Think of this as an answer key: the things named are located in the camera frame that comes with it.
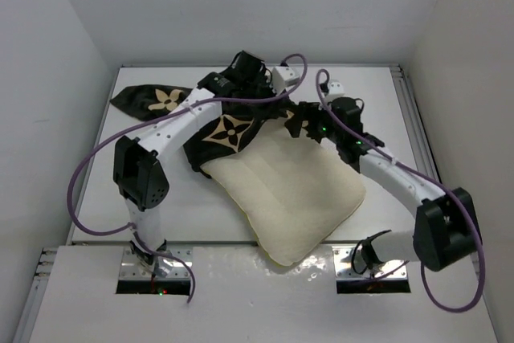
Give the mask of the black floral pillowcase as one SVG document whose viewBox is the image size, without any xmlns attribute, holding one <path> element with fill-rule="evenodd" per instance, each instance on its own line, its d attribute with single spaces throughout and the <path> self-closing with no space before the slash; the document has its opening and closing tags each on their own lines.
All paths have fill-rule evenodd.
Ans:
<svg viewBox="0 0 514 343">
<path fill-rule="evenodd" d="M 134 138 L 122 136 L 115 144 L 113 179 L 151 181 L 164 177 L 162 156 L 184 149 L 193 171 L 208 161 L 243 151 L 266 123 L 286 117 L 258 118 L 244 104 L 208 103 L 204 88 L 140 84 L 124 88 L 112 105 L 122 113 L 148 124 Z"/>
</svg>

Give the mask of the cream foam pillow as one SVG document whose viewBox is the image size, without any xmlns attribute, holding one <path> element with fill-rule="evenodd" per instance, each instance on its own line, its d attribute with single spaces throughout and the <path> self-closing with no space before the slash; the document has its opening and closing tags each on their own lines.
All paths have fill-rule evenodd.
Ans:
<svg viewBox="0 0 514 343">
<path fill-rule="evenodd" d="M 282 267 L 299 263 L 364 202 L 366 190 L 337 153 L 283 120 L 269 120 L 241 152 L 208 161 L 212 177 L 246 215 L 258 244 Z"/>
</svg>

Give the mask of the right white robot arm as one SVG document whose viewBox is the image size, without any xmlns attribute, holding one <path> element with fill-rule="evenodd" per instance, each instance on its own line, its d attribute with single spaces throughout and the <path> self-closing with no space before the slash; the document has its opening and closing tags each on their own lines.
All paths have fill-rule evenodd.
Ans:
<svg viewBox="0 0 514 343">
<path fill-rule="evenodd" d="M 402 168 L 383 141 L 363 130 L 360 99 L 340 97 L 326 108 L 300 102 L 287 109 L 286 128 L 292 137 L 331 141 L 340 159 L 396 198 L 414 217 L 411 231 L 379 231 L 361 240 L 352 269 L 363 274 L 394 259 L 418 261 L 433 272 L 476 252 L 467 218 L 475 219 L 471 195 L 462 188 L 442 188 Z"/>
</svg>

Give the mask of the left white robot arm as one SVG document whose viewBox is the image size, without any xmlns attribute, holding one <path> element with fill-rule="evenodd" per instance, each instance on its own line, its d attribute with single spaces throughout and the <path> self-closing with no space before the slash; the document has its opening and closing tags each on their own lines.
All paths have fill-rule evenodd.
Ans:
<svg viewBox="0 0 514 343">
<path fill-rule="evenodd" d="M 167 157 L 200 141 L 225 146 L 236 153 L 255 131 L 257 119 L 275 116 L 288 89 L 300 75 L 286 62 L 268 69 L 252 54 L 241 51 L 222 71 L 212 71 L 189 91 L 156 90 L 153 106 L 164 114 L 149 121 L 134 138 L 115 144 L 113 181 L 129 211 L 132 251 L 153 267 L 166 251 L 160 206 L 169 193 Z"/>
</svg>

